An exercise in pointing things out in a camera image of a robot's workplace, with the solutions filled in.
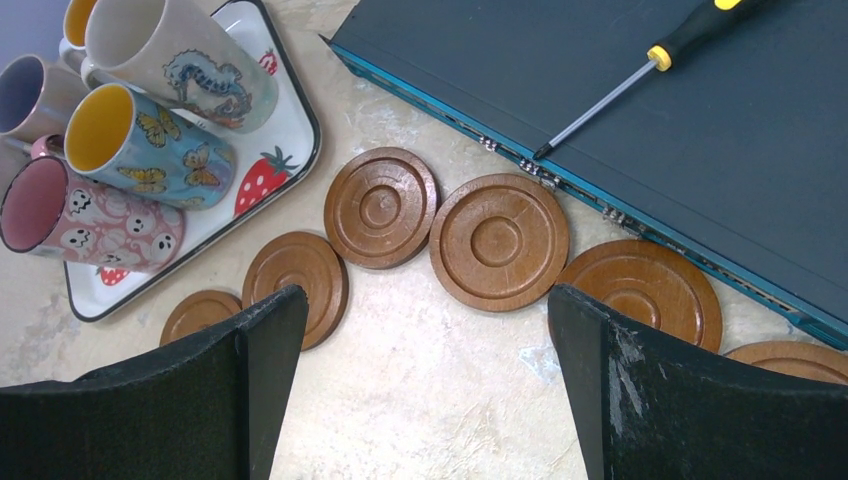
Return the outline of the wooden coaster one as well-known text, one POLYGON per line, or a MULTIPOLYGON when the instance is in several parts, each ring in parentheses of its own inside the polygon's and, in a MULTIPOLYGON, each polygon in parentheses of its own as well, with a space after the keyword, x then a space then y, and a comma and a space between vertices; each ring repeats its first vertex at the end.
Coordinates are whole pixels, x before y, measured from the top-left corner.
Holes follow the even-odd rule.
POLYGON ((425 246, 439 207, 436 178, 409 150, 379 147, 350 160, 324 202, 324 228, 335 251, 368 269, 397 267, 425 246))

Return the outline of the wooden coaster four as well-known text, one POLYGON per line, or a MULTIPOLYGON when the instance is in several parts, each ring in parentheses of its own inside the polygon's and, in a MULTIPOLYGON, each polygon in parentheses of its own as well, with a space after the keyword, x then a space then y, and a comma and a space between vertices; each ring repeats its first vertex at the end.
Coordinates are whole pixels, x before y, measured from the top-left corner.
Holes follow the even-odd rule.
POLYGON ((733 349, 725 356, 772 372, 847 385, 847 355, 806 342, 757 342, 733 349))

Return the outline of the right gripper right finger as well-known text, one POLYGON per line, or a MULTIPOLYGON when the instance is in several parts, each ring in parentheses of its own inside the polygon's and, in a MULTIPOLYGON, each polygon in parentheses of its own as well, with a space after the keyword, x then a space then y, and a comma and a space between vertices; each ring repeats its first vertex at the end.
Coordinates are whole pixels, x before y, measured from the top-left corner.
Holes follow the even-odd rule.
POLYGON ((579 289, 548 324, 592 479, 843 479, 847 390, 749 366, 579 289))

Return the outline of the wooden coaster three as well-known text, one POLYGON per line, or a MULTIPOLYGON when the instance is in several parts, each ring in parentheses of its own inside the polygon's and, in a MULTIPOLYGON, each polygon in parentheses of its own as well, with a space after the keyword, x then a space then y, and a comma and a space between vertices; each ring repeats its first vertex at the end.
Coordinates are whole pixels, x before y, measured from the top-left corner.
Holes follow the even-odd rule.
POLYGON ((724 323, 715 290, 669 248, 645 240, 602 243, 578 255, 556 282, 705 350, 720 350, 724 323))

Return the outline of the white floral mug orange inside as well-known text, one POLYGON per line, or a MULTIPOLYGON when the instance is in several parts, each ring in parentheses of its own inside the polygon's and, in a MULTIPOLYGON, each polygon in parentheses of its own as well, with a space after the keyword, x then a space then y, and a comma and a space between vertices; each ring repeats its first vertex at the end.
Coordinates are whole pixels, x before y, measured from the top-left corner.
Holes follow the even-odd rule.
POLYGON ((59 59, 76 74, 80 73, 86 58, 86 28, 96 3, 96 0, 71 0, 65 11, 59 59))

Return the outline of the cream white mug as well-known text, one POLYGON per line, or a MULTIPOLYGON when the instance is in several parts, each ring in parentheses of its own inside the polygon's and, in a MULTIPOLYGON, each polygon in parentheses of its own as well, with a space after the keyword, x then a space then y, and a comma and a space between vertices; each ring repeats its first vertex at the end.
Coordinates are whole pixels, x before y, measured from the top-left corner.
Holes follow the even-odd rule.
POLYGON ((249 133, 277 105, 276 80, 195 2, 96 2, 80 76, 91 89, 123 81, 157 102, 249 133))

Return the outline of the wooden coaster five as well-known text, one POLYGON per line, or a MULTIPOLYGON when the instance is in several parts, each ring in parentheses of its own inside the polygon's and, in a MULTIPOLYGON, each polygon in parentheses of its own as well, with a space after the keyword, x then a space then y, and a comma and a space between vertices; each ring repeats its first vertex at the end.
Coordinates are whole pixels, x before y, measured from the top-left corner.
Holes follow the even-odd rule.
POLYGON ((311 350, 329 338, 344 317, 349 298, 346 267, 323 237, 305 231, 285 233, 268 242, 248 267, 242 306, 289 285, 306 292, 308 318, 302 349, 311 350))

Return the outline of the purple inside pink mug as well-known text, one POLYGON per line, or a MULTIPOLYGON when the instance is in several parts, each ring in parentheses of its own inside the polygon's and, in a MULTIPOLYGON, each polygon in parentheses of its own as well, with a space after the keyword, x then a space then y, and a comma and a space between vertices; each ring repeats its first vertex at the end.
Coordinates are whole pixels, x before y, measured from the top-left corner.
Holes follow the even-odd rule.
POLYGON ((77 75, 37 55, 14 59, 1 72, 1 144, 63 134, 87 93, 77 75))

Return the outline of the wooden coaster two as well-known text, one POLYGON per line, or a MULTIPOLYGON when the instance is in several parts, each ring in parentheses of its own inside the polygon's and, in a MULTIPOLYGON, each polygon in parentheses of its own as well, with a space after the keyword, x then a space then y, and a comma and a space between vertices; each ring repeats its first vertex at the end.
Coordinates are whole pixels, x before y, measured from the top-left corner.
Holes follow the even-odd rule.
POLYGON ((567 216, 554 194, 516 174, 461 185, 440 207, 429 235, 442 287, 486 312, 514 311, 541 299, 569 250, 567 216))

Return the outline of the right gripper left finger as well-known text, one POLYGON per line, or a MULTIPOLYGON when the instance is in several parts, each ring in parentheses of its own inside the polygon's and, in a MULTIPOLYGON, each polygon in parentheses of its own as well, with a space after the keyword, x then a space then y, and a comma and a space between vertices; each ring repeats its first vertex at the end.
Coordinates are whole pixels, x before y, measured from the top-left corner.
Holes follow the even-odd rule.
POLYGON ((291 285, 76 380, 3 388, 2 477, 268 478, 307 316, 291 285))

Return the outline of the wooden coaster six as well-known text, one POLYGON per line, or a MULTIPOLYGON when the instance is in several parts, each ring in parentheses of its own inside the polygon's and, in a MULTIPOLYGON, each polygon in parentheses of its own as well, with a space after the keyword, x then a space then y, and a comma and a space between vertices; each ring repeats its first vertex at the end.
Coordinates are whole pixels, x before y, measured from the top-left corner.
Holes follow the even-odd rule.
POLYGON ((159 345, 227 320, 242 310, 241 301, 232 293, 201 290, 183 299, 171 312, 162 329, 159 345))

